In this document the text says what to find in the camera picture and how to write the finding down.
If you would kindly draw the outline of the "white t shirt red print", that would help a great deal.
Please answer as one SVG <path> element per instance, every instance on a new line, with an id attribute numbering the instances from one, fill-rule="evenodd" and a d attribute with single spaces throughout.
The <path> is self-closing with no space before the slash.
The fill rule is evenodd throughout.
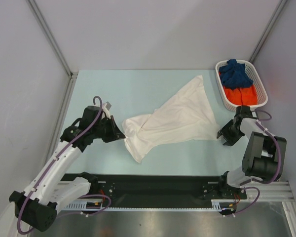
<path id="1" fill-rule="evenodd" d="M 203 77 L 196 76 L 152 114 L 128 118 L 122 128 L 126 149 L 141 163 L 149 151 L 159 145 L 215 141 L 219 125 L 207 98 Z"/>

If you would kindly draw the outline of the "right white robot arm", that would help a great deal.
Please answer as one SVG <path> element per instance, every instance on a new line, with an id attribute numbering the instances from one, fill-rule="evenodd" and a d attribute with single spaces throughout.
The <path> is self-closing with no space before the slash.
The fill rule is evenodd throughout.
<path id="1" fill-rule="evenodd" d="M 254 117 L 249 106 L 238 106 L 235 116 L 217 133 L 224 146 L 235 145 L 242 137 L 248 143 L 239 168 L 225 172 L 215 191 L 223 199 L 241 193 L 241 187 L 252 181 L 268 185 L 280 179 L 286 153 L 287 140 L 272 134 Z"/>

